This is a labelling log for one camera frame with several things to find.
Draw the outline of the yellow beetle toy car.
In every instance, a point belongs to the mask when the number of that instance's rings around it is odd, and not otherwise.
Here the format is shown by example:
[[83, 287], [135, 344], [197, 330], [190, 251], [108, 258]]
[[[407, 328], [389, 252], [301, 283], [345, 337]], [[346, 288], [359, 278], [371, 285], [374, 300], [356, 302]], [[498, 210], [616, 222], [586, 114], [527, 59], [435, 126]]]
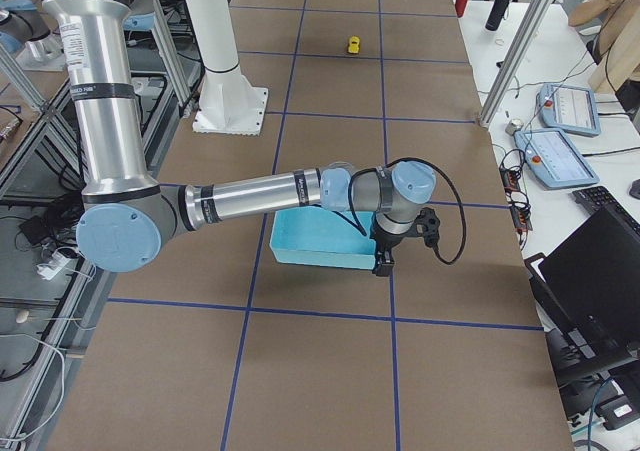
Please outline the yellow beetle toy car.
[[361, 39], [359, 36], [350, 36], [347, 41], [346, 53], [356, 56], [361, 52]]

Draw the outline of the light blue plastic bin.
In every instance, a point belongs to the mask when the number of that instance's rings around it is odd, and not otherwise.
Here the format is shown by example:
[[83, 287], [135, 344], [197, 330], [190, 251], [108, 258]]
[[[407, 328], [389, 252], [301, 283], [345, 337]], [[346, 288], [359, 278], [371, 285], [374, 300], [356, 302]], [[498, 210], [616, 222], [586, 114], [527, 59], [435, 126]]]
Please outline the light blue plastic bin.
[[269, 246], [284, 264], [371, 271], [375, 263], [375, 241], [322, 208], [277, 211]]

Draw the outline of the orange black electronics board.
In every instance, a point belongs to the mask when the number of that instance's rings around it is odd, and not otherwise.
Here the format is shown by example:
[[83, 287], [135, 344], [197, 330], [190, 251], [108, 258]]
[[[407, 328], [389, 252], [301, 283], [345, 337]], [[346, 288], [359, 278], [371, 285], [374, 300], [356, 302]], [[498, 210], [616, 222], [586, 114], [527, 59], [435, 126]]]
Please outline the orange black electronics board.
[[531, 204], [520, 185], [520, 173], [514, 169], [500, 167], [500, 176], [514, 228], [519, 234], [532, 231]]

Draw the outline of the small silver metal cylinder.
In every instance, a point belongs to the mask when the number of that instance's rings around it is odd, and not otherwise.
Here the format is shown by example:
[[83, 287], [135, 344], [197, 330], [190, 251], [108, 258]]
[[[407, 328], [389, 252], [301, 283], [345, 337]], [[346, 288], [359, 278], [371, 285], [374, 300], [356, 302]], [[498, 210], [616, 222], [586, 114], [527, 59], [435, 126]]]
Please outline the small silver metal cylinder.
[[505, 127], [505, 132], [513, 136], [517, 131], [520, 131], [524, 126], [524, 122], [520, 119], [511, 119]]

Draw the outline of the lower blue teach pendant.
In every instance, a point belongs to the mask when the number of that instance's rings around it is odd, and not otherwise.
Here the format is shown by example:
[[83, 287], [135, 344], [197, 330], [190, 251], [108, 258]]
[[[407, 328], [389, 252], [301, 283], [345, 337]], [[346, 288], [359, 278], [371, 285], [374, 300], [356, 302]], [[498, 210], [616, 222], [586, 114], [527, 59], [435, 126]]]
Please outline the lower blue teach pendant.
[[598, 175], [563, 130], [520, 130], [513, 138], [527, 165], [545, 187], [565, 189], [599, 182]]

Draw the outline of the blue teach pendant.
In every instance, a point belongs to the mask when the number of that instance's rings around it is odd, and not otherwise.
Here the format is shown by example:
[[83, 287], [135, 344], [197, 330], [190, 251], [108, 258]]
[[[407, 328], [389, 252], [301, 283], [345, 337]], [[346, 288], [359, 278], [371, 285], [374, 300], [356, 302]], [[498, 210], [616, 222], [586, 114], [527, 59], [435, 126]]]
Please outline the blue teach pendant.
[[538, 95], [539, 117], [546, 127], [571, 134], [601, 134], [595, 94], [591, 89], [561, 83], [543, 83]]
[[599, 182], [598, 175], [563, 130], [520, 130], [513, 138], [527, 165], [545, 187], [565, 189]]

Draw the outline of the black laptop computer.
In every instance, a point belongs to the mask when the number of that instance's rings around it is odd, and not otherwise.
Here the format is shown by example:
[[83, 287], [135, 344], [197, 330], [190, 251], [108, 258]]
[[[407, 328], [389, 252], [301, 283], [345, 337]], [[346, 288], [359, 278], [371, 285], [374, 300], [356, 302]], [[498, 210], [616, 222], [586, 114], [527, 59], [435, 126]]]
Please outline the black laptop computer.
[[550, 254], [525, 266], [549, 317], [575, 330], [594, 356], [556, 370], [560, 386], [639, 361], [639, 234], [610, 206], [591, 215]]

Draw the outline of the black keyboard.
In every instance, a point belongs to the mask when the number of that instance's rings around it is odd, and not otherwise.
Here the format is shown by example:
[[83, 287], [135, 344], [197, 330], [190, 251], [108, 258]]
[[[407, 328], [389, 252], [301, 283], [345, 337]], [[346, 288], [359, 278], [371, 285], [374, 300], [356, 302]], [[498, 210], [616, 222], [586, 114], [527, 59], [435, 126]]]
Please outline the black keyboard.
[[639, 222], [617, 201], [617, 199], [604, 186], [593, 186], [577, 189], [572, 192], [574, 200], [581, 205], [590, 215], [601, 208], [607, 208], [616, 214], [636, 234], [639, 234]]

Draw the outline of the upper blue teach pendant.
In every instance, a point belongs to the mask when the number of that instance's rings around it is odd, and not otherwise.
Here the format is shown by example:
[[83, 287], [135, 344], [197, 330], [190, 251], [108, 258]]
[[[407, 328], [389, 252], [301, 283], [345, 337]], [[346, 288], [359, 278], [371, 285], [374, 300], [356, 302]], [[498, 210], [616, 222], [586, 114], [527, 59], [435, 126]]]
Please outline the upper blue teach pendant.
[[546, 127], [571, 134], [601, 134], [595, 94], [591, 89], [561, 83], [543, 83], [538, 95], [539, 117]]

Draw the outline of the black water bottle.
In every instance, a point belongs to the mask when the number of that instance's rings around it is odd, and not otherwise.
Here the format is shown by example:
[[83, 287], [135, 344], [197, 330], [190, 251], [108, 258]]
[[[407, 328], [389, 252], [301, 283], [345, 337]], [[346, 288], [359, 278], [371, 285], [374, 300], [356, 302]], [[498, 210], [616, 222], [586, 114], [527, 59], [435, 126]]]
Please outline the black water bottle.
[[492, 9], [485, 23], [487, 30], [496, 31], [499, 28], [510, 2], [511, 0], [494, 0]]

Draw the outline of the white power strip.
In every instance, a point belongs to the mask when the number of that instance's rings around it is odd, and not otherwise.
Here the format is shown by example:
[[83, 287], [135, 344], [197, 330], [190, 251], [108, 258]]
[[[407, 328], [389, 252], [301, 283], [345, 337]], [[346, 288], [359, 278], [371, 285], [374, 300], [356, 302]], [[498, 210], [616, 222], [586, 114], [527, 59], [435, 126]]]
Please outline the white power strip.
[[46, 281], [54, 279], [69, 264], [71, 259], [61, 251], [54, 251], [47, 261], [36, 266], [36, 273]]

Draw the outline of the person in beige clothes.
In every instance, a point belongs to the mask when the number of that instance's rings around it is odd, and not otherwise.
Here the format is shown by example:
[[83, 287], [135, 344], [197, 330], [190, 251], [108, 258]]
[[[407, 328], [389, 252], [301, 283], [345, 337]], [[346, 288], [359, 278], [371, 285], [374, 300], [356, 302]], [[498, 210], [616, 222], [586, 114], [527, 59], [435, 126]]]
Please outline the person in beige clothes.
[[570, 13], [568, 24], [577, 27], [605, 15], [599, 35], [588, 49], [594, 61], [604, 60], [610, 71], [614, 60], [609, 57], [609, 51], [638, 9], [639, 0], [584, 0]]

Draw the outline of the black power adapter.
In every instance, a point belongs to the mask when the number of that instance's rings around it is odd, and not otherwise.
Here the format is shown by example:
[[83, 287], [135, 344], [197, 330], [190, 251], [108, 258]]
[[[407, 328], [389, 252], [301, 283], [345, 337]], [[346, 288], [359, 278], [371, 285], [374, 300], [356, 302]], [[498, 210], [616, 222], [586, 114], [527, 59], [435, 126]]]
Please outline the black power adapter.
[[40, 216], [32, 216], [19, 224], [19, 230], [27, 241], [35, 246], [50, 238], [50, 232]]

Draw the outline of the aluminium frame post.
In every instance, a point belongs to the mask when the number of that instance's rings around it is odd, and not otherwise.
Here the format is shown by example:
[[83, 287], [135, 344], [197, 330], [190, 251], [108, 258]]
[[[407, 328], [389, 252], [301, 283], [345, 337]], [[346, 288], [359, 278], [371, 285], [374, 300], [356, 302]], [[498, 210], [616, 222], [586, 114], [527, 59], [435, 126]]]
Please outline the aluminium frame post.
[[478, 124], [488, 128], [507, 93], [508, 86], [516, 75], [525, 53], [531, 45], [546, 12], [554, 0], [532, 0], [515, 37], [507, 51], [504, 62], [489, 90], [478, 116]]

